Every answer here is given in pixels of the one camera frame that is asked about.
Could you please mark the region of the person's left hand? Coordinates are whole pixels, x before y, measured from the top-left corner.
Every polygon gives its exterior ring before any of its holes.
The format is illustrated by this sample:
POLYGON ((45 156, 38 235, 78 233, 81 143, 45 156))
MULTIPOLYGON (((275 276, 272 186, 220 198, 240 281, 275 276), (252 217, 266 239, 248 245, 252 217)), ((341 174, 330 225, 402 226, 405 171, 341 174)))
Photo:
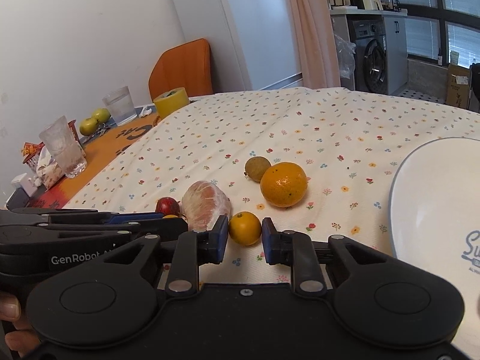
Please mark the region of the person's left hand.
POLYGON ((5 343, 10 351, 22 358, 40 345, 40 339, 14 295, 1 292, 0 302, 1 321, 9 322, 13 326, 13 330, 4 335, 5 343))

